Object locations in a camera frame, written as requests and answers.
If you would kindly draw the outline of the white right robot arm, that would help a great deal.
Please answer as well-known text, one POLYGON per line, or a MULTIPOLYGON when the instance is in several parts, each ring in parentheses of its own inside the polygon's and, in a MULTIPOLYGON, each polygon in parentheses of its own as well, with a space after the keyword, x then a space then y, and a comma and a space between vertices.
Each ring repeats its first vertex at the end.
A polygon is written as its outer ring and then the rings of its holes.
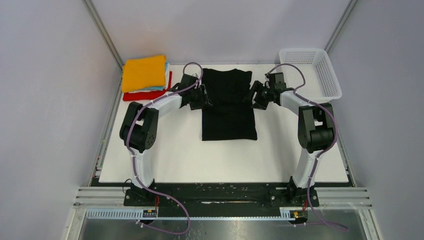
POLYGON ((297 138, 302 150, 283 195, 291 205, 299 206, 312 196, 321 156, 337 141, 333 107, 328 102, 309 100, 301 96, 297 88, 287 87, 282 72, 265 76, 267 82, 256 80, 244 102, 258 110, 266 110, 269 103, 275 103, 297 115, 297 138))

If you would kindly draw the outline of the black t-shirt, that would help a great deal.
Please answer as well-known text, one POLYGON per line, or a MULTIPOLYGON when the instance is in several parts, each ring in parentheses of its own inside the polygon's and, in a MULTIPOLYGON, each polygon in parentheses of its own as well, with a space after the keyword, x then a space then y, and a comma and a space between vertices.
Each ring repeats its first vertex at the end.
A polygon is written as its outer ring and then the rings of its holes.
POLYGON ((252 75, 240 69, 203 69, 201 82, 211 102, 202 109, 203 141, 258 139, 252 102, 245 100, 252 75))

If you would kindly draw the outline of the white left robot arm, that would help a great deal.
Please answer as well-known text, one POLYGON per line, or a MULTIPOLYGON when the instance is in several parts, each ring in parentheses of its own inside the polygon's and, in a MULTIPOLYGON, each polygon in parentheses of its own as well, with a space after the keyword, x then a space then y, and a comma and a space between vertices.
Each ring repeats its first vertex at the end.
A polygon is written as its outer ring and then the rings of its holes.
POLYGON ((197 110, 212 103, 201 79, 183 74, 181 81, 160 97, 146 104, 132 101, 127 107, 119 137, 131 157, 131 182, 139 188, 135 197, 144 206, 155 200, 155 192, 150 188, 155 182, 150 149, 157 140, 159 119, 187 105, 197 110))

